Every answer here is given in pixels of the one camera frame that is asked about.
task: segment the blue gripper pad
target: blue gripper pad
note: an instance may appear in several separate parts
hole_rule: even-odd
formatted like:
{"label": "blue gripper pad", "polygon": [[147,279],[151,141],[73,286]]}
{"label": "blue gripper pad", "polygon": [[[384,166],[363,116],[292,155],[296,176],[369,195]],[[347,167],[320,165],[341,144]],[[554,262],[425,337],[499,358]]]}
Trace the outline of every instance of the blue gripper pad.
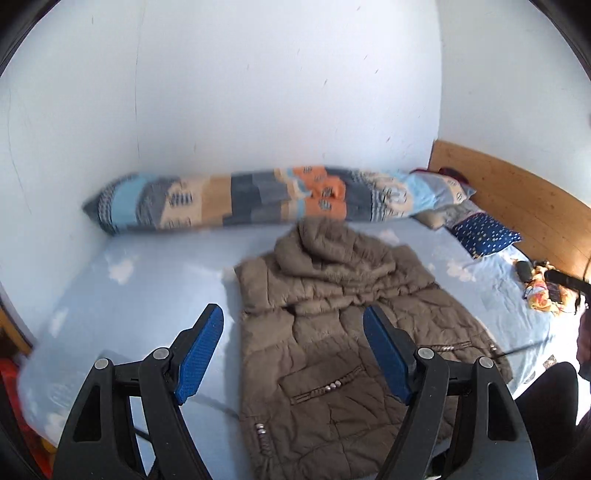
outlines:
{"label": "blue gripper pad", "polygon": [[363,313],[363,331],[390,392],[401,403],[410,405],[413,392],[408,385],[408,367],[372,307]]}
{"label": "blue gripper pad", "polygon": [[178,369],[178,384],[174,395],[179,405],[184,404],[189,397],[197,393],[201,380],[203,380],[205,370],[207,370],[216,345],[222,336],[222,309],[215,305],[209,317],[205,319],[200,317],[199,322],[205,323]]}

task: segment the dark blue polka dot pillow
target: dark blue polka dot pillow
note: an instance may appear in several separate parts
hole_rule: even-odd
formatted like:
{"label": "dark blue polka dot pillow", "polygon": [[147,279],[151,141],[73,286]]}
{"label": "dark blue polka dot pillow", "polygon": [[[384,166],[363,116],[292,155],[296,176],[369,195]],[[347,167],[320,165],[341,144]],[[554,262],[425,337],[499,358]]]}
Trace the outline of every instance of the dark blue polka dot pillow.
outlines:
{"label": "dark blue polka dot pillow", "polygon": [[521,241],[520,234],[483,212],[468,217],[450,231],[473,258],[496,254]]}

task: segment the patterned pillowcase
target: patterned pillowcase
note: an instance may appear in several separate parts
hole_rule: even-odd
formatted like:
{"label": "patterned pillowcase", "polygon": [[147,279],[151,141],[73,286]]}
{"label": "patterned pillowcase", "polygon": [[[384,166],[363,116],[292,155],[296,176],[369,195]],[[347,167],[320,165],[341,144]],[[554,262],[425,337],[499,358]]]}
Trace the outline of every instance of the patterned pillowcase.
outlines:
{"label": "patterned pillowcase", "polygon": [[425,210],[414,216],[423,225],[431,230],[438,230],[442,226],[452,229],[471,215],[482,210],[471,200],[465,200],[460,205],[448,205],[436,210]]}
{"label": "patterned pillowcase", "polygon": [[485,212],[471,215],[450,231],[472,258],[495,254],[521,241],[519,233],[508,229]]}

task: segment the jacket pocket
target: jacket pocket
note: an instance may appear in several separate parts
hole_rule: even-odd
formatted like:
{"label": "jacket pocket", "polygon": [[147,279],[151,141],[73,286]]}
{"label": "jacket pocket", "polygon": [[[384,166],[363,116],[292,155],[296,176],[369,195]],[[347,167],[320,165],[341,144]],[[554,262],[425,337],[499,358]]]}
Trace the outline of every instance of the jacket pocket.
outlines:
{"label": "jacket pocket", "polygon": [[358,355],[341,352],[318,364],[284,376],[279,385],[292,405],[338,390],[364,370]]}

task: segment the red object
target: red object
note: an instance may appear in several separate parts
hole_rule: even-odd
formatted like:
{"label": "red object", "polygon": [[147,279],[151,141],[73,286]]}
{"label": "red object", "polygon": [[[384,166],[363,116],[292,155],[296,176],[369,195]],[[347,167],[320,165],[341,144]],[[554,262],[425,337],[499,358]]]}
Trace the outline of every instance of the red object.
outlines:
{"label": "red object", "polygon": [[[427,170],[426,168],[415,168],[411,173],[414,173],[416,171],[423,171],[425,173],[435,173],[431,170]],[[460,172],[458,172],[455,168],[441,167],[437,173],[439,173],[439,175],[445,175],[446,177],[451,177],[454,180],[457,180],[465,185],[470,185],[470,182],[468,181],[468,179],[464,175],[462,175]]]}
{"label": "red object", "polygon": [[0,358],[0,374],[2,375],[4,387],[8,393],[8,399],[17,420],[18,428],[22,433],[22,437],[43,474],[47,478],[51,478],[49,455],[42,447],[40,437],[33,431],[22,416],[21,403],[17,394],[18,368],[11,360]]}

